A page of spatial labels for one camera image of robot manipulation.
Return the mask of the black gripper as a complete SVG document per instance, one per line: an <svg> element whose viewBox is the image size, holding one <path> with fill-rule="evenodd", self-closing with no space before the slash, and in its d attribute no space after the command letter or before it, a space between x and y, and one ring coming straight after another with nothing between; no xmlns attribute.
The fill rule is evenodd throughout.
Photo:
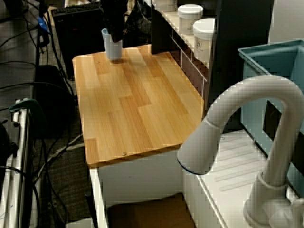
<svg viewBox="0 0 304 228"><path fill-rule="evenodd" d="M124 37L124 1L123 0L102 0L100 3L104 22L110 26L112 41L117 43Z"/></svg>

